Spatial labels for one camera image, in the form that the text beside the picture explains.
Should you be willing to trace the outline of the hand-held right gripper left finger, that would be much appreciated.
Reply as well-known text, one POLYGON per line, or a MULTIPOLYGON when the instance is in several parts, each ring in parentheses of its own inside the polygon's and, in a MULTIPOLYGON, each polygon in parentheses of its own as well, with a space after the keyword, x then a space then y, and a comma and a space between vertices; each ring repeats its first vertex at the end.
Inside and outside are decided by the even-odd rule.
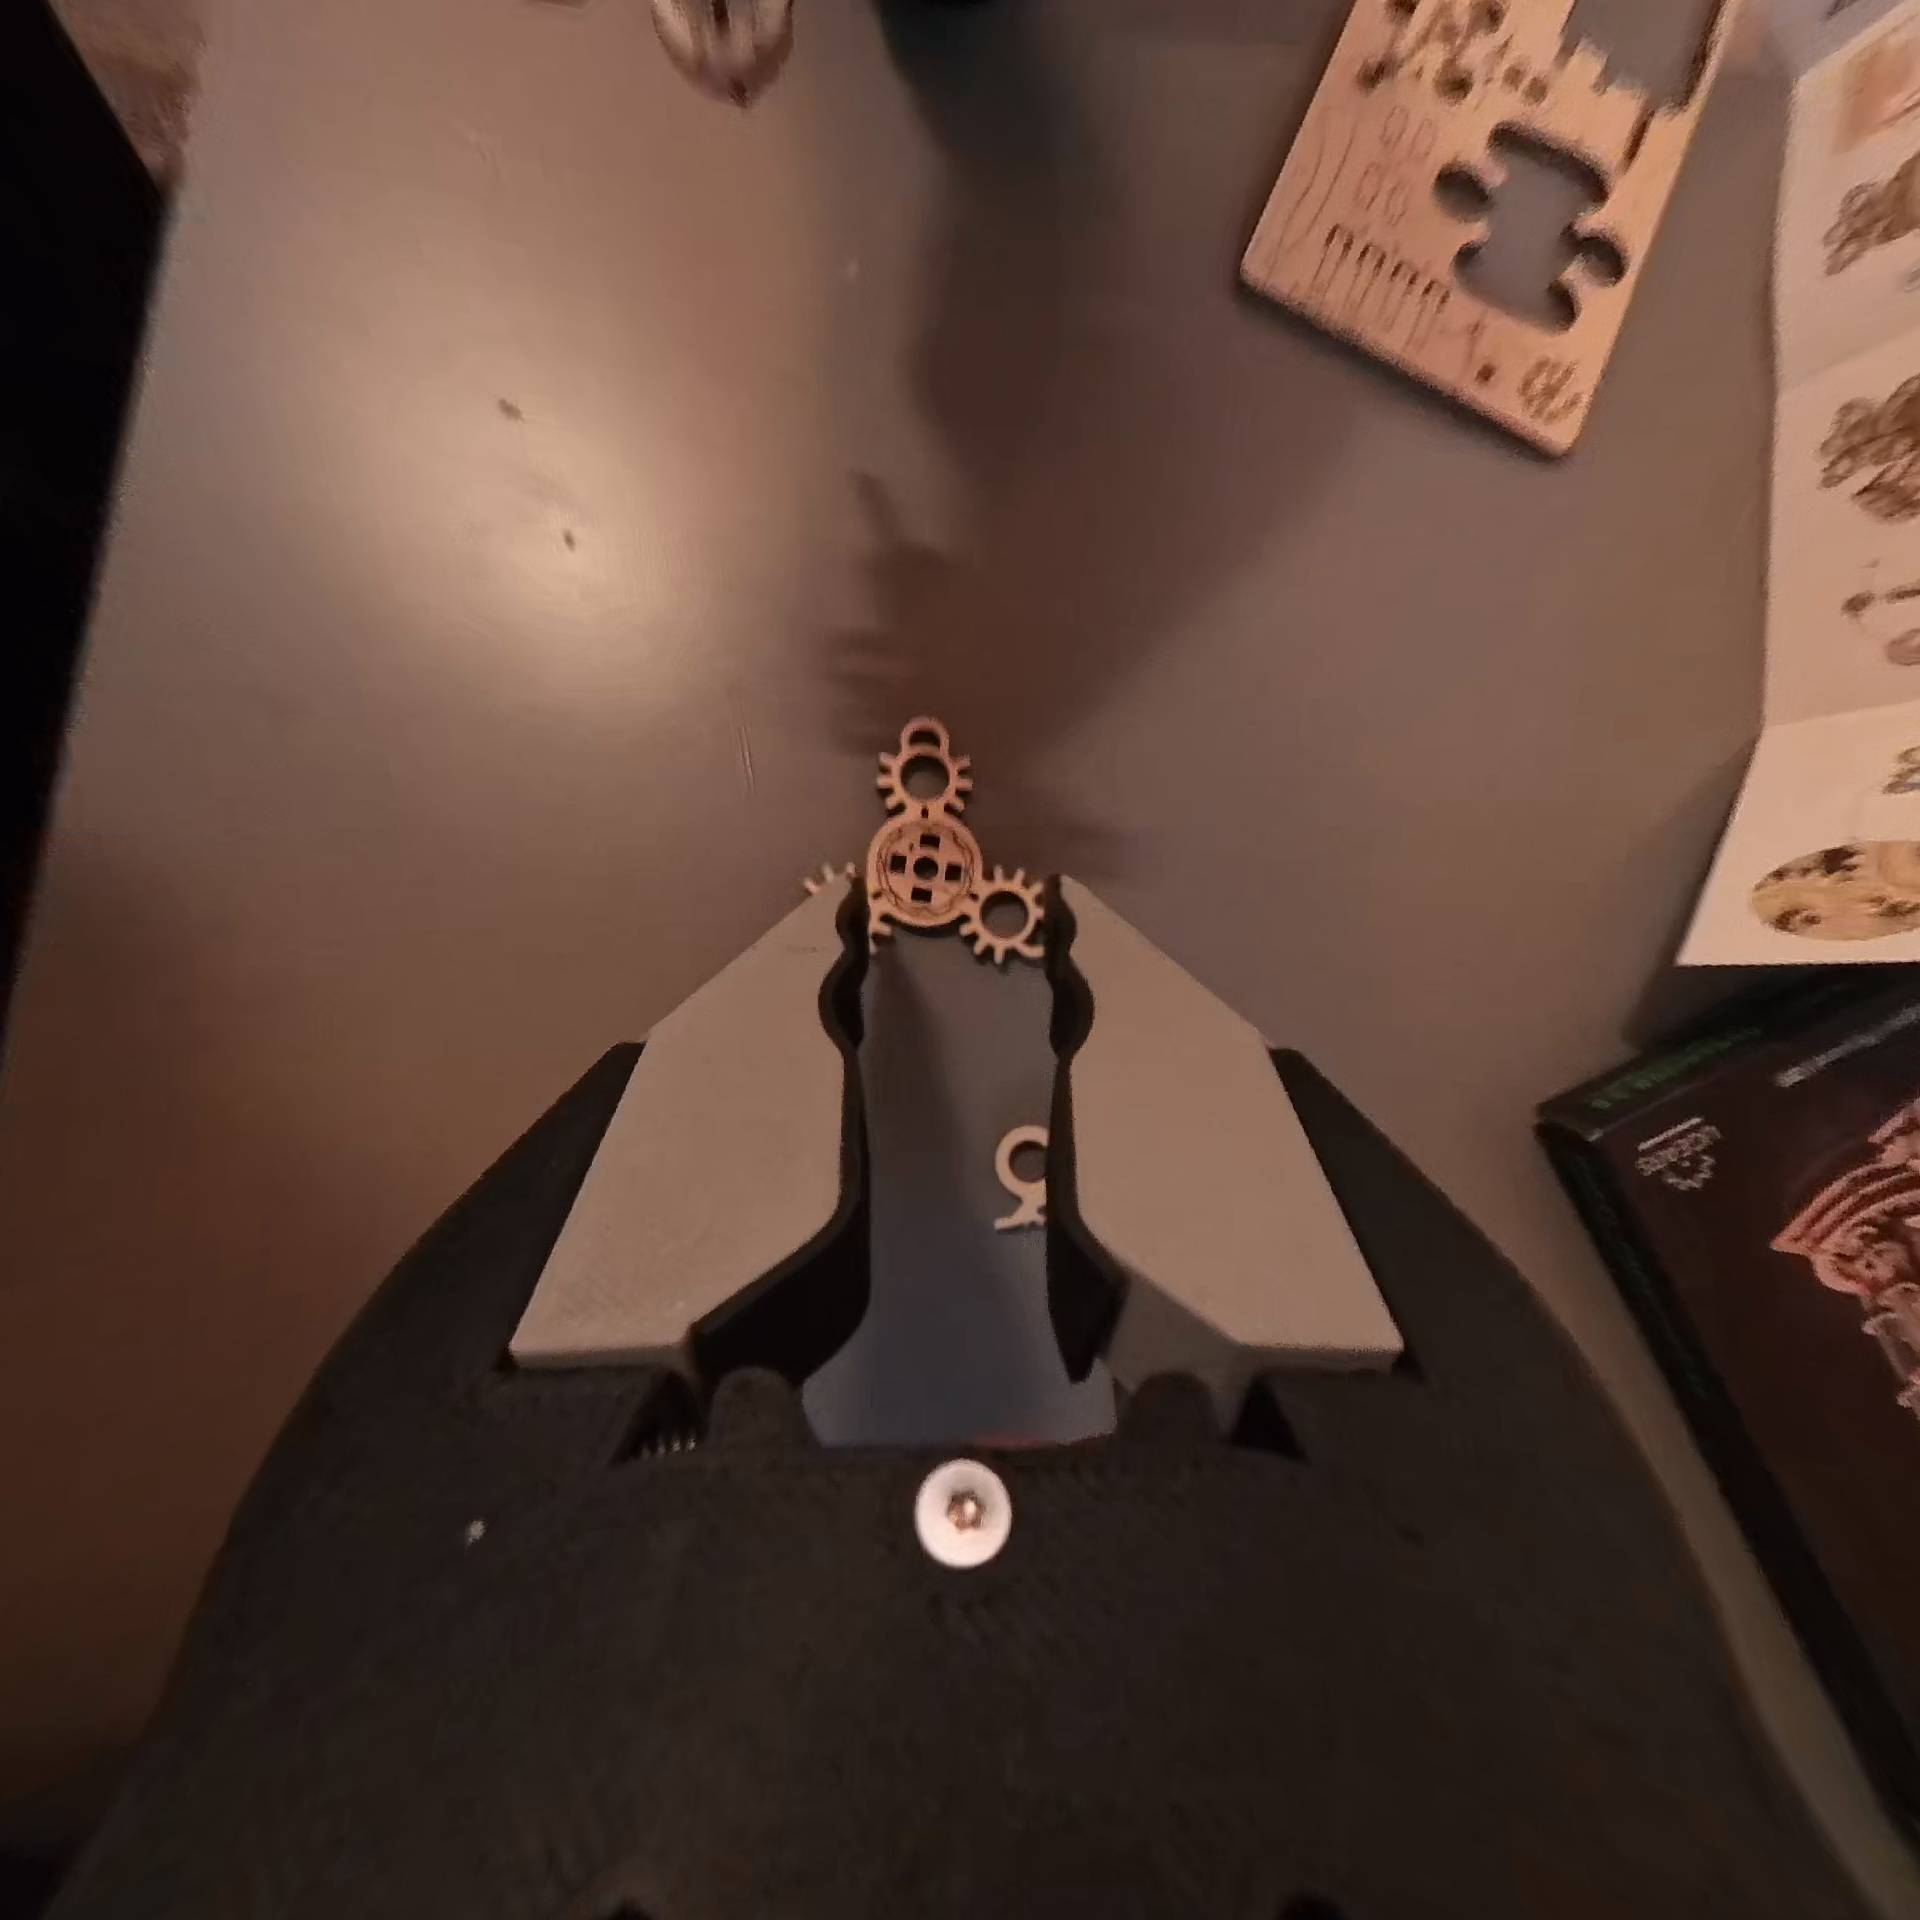
POLYGON ((526 1370, 803 1385, 873 1293, 867 899, 824 881, 653 1024, 510 1341, 526 1370))

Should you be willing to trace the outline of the black model kit box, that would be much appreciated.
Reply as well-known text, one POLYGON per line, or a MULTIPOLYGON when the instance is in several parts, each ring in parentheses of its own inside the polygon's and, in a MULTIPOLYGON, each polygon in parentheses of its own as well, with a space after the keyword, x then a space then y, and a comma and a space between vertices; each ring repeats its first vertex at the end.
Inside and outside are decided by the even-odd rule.
POLYGON ((1538 1107, 1807 1630, 1916 1718, 1916 967, 1839 967, 1538 1107))

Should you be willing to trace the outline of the wooden ring model assembly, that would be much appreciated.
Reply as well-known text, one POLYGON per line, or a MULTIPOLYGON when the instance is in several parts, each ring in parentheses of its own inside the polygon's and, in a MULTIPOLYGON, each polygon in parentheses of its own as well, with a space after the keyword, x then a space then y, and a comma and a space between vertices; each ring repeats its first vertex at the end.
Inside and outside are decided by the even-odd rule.
POLYGON ((781 77, 795 42, 791 1, 649 1, 670 61, 701 91, 751 106, 781 77))

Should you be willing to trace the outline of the laser-cut wooden parts sheet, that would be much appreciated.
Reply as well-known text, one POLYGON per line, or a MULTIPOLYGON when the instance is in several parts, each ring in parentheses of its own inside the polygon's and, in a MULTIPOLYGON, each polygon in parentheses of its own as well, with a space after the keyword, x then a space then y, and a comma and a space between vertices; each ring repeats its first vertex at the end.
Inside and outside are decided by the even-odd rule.
POLYGON ((1714 5, 1686 89, 1620 77, 1571 5, 1357 5, 1242 256, 1267 301, 1539 452, 1579 442, 1741 5, 1714 5), (1562 324, 1469 282, 1506 153, 1589 185, 1554 277, 1562 324))

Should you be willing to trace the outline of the wooden triple gear piece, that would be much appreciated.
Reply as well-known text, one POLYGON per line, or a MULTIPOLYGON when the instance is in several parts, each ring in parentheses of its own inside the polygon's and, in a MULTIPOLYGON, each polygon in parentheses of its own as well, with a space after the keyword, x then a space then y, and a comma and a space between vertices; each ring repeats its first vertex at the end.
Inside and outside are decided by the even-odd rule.
POLYGON ((827 863, 805 875, 807 894, 859 883, 867 950, 897 933, 957 935, 977 960, 1008 967, 1043 960, 1043 881, 986 859, 969 820, 972 758, 953 746, 947 724, 915 716, 893 749, 876 757, 884 818, 862 863, 827 863))

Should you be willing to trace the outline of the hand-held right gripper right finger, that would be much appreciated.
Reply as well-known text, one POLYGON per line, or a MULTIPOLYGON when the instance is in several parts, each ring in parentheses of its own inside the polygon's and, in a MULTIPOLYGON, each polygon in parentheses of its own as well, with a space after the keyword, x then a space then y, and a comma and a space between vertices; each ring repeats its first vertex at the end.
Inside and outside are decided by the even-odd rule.
POLYGON ((1393 1370, 1404 1333, 1265 1035, 1073 875, 1043 920, 1047 1305, 1069 1379, 1393 1370))

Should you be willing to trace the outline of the folded paper instruction sheet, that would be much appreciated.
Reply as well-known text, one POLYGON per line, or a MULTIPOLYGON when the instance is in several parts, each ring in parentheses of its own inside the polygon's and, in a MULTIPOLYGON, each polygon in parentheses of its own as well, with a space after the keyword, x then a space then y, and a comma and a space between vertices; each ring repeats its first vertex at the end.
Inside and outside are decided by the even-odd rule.
POLYGON ((1919 952, 1919 5, 1782 5, 1761 730, 1685 967, 1919 952))

